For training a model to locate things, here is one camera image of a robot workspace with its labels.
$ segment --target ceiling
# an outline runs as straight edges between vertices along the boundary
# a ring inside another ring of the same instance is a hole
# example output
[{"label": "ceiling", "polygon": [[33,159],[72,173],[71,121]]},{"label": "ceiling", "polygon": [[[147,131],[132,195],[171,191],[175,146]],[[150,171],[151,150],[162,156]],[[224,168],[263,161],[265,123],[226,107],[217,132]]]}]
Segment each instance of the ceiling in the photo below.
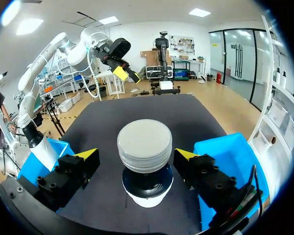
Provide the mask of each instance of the ceiling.
[{"label": "ceiling", "polygon": [[[211,12],[201,18],[189,15],[194,8]],[[0,31],[0,74],[4,78],[19,79],[26,67],[52,38],[66,32],[77,42],[84,29],[77,24],[98,26],[98,22],[83,19],[82,12],[94,20],[116,16],[119,22],[99,26],[99,29],[135,22],[167,21],[213,26],[227,22],[261,21],[263,13],[252,0],[42,0],[40,4],[23,3],[16,18]],[[23,19],[39,18],[44,23],[29,35],[16,36],[15,32]]]}]

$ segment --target yellow tape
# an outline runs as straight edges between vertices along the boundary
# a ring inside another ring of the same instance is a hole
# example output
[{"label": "yellow tape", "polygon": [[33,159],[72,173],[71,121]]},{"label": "yellow tape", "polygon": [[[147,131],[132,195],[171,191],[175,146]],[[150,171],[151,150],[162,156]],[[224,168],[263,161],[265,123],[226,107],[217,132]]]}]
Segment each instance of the yellow tape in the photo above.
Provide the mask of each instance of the yellow tape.
[{"label": "yellow tape", "polygon": [[139,81],[137,81],[136,82],[136,84],[138,83],[138,82],[140,82],[141,80],[140,80],[140,77],[138,76],[138,74],[135,72],[135,75],[137,76],[137,78],[139,78]]},{"label": "yellow tape", "polygon": [[75,154],[74,156],[78,156],[80,158],[83,158],[84,160],[87,159],[87,157],[89,157],[91,154],[94,153],[94,151],[98,150],[97,148],[94,148],[94,149],[91,149],[91,150],[88,150],[88,151],[85,151],[85,152],[82,152],[82,153],[78,153],[78,154]]},{"label": "yellow tape", "polygon": [[180,154],[182,154],[184,156],[184,158],[186,158],[188,161],[189,161],[189,159],[198,156],[198,154],[194,154],[192,152],[187,152],[187,151],[179,149],[179,148],[176,148],[175,150],[179,151]]},{"label": "yellow tape", "polygon": [[122,81],[125,81],[128,78],[128,74],[123,70],[121,66],[117,66],[117,68],[113,71],[113,73],[118,76]]}]

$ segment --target blue bin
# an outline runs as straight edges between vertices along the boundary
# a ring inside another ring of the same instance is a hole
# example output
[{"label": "blue bin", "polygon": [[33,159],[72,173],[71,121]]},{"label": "blue bin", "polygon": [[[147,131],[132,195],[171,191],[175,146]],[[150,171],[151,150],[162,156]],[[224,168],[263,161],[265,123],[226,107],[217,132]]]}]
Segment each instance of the blue bin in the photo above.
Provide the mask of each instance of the blue bin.
[{"label": "blue bin", "polygon": [[[66,154],[74,155],[74,152],[71,150],[69,143],[52,139],[48,139],[48,141],[55,152],[58,154],[58,158]],[[50,171],[36,158],[33,153],[31,153],[22,166],[18,178],[24,176],[29,182],[37,186],[37,177],[44,177],[49,173]]]},{"label": "blue bin", "polygon": [[[245,185],[251,173],[251,168],[256,165],[259,187],[263,191],[262,202],[265,202],[269,197],[269,188],[261,168],[261,165],[245,140],[244,136],[240,133],[223,136],[211,140],[195,143],[194,153],[198,155],[208,154],[215,158],[215,165],[229,177],[234,176],[237,178],[237,188]],[[202,230],[209,228],[215,211],[209,208],[201,197],[199,197]],[[255,207],[248,213],[247,217],[250,218],[259,209],[257,203]]]}]

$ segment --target black camera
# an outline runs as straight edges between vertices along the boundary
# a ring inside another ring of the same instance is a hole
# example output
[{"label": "black camera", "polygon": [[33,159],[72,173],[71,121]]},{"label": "black camera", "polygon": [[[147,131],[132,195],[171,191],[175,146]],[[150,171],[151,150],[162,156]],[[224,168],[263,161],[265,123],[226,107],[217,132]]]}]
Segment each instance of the black camera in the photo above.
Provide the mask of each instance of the black camera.
[{"label": "black camera", "polygon": [[167,35],[167,31],[160,32],[160,35],[162,35],[163,37],[165,37]]}]

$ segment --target jar lid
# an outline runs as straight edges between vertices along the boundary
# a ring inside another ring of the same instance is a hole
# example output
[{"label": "jar lid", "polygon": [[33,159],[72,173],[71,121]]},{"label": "jar lid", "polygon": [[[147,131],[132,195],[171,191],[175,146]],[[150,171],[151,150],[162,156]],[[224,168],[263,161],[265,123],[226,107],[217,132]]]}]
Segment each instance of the jar lid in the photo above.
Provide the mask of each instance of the jar lid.
[{"label": "jar lid", "polygon": [[167,164],[172,153],[172,134],[162,122],[141,119],[122,128],[117,147],[123,164],[137,173],[152,173]]}]

